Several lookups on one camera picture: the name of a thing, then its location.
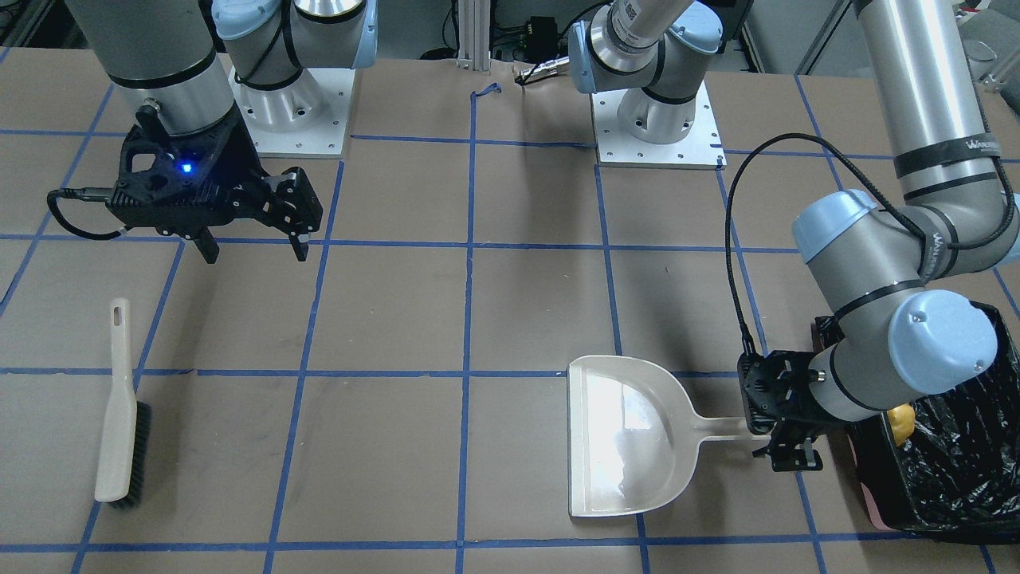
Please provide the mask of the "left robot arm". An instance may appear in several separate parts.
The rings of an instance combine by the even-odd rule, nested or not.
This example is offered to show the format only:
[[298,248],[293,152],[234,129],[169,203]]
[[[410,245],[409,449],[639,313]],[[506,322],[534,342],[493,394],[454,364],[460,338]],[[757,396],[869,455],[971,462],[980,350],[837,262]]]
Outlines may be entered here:
[[576,208],[575,199],[601,202],[619,189],[623,199],[644,200],[659,184],[661,194],[698,199],[700,185],[711,192],[729,184],[721,212],[719,241],[703,257],[724,266],[694,273],[693,286],[704,296],[651,313],[645,326],[673,334],[674,350],[691,360],[696,350],[718,341],[736,343],[742,384],[743,438],[766,435],[758,451],[772,458],[776,471],[816,470],[811,443],[845,425],[883,415],[898,403],[930,395],[953,395],[966,379],[987,369],[997,338],[990,321],[965,297],[936,290],[940,277],[983,271],[1018,256],[1018,199],[999,182],[998,145],[979,117],[979,102],[967,81],[948,11],[933,1],[862,1],[865,25],[891,25],[878,34],[879,95],[897,152],[897,175],[904,182],[904,206],[892,206],[867,178],[860,188],[827,194],[793,217],[793,237],[826,303],[842,327],[838,340],[820,352],[755,350],[749,315],[751,295],[733,269],[732,215],[737,186],[757,148],[725,177],[725,161],[710,149],[704,174],[670,173],[653,166],[649,173],[608,166],[608,153],[593,140],[561,131],[572,112],[615,116],[630,91],[540,93],[540,110],[525,110],[548,141],[489,143],[480,128],[498,120],[495,107],[508,103],[510,88],[497,83],[470,92],[451,79],[426,79],[426,66],[413,63],[410,77],[398,80],[400,61],[372,69],[359,90],[356,110],[380,124],[401,119],[445,123],[463,119],[464,137],[413,136],[404,128],[382,134],[357,128],[355,145],[375,142],[380,151],[363,171],[361,190],[339,200],[340,214],[354,214],[358,196],[379,200],[380,214],[411,210],[423,190],[453,186],[465,192],[461,226],[434,245],[458,246],[467,257],[471,294],[465,298],[464,360],[467,370],[495,371],[506,355],[511,370],[536,366],[536,350],[579,362],[633,364],[641,373],[669,375],[647,360],[622,354],[626,321],[618,315],[616,277],[602,286],[609,294],[608,319],[557,320],[560,333],[540,327],[555,306],[531,286],[533,273],[496,272],[495,265],[526,250],[548,254],[596,251],[593,240],[567,238],[576,222],[594,212]]

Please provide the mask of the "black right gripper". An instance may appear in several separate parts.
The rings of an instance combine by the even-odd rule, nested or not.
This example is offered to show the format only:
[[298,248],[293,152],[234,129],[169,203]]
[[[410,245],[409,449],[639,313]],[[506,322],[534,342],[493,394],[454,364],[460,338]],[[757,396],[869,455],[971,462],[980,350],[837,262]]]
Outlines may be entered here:
[[121,146],[120,168],[107,210],[125,226],[188,234],[207,264],[220,252],[209,226],[251,218],[288,234],[298,261],[306,261],[322,206],[306,174],[290,168],[271,177],[239,108],[188,135],[169,134],[152,103],[135,113]]

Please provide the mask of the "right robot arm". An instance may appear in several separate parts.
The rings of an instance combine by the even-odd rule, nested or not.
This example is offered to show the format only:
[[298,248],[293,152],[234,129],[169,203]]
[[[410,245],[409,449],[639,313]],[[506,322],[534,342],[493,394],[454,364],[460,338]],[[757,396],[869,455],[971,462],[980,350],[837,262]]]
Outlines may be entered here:
[[193,242],[254,219],[306,261],[324,208],[306,171],[262,154],[336,157],[356,69],[378,54],[375,1],[70,1],[102,68],[135,109],[111,187],[50,191],[65,231],[109,241],[137,228]]

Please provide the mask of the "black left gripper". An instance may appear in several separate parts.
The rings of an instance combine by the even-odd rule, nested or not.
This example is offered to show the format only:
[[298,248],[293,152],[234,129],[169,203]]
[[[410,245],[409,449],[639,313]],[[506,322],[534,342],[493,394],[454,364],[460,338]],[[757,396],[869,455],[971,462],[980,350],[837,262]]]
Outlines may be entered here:
[[809,389],[819,377],[810,368],[813,357],[812,352],[775,350],[768,356],[745,352],[737,360],[744,421],[753,437],[768,438],[751,455],[768,457],[774,472],[821,471],[814,442],[838,428],[838,419]]

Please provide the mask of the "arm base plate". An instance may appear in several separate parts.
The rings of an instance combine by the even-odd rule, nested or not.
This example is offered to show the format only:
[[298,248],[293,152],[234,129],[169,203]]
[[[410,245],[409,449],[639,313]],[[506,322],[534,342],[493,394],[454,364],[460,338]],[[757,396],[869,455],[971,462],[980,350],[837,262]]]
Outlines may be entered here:
[[705,83],[696,97],[672,105],[641,88],[590,95],[602,167],[724,168],[724,145]]
[[342,159],[356,76],[354,69],[304,69],[276,91],[230,87],[263,159]]

